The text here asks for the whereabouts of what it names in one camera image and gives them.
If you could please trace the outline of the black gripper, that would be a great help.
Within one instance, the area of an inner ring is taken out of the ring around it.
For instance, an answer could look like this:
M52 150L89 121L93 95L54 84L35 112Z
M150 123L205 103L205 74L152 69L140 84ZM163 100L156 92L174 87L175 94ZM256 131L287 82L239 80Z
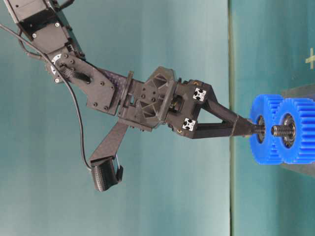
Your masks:
M210 84L198 80L176 80L172 69L158 67L146 82L128 76L122 87L118 121L151 132L167 124L191 139L246 136L260 128L221 105ZM203 109L223 123L199 123Z

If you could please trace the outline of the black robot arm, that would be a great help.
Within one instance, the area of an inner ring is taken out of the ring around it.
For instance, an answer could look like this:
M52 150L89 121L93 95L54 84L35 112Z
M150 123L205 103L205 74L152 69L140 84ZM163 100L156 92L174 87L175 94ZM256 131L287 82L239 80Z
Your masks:
M210 84L176 79L172 69L158 67L142 82L100 69L86 61L63 9L56 0L7 0L5 5L38 59L57 82L65 79L87 96L87 106L118 116L120 126L152 131L162 124L191 138L263 134L253 124L222 106Z

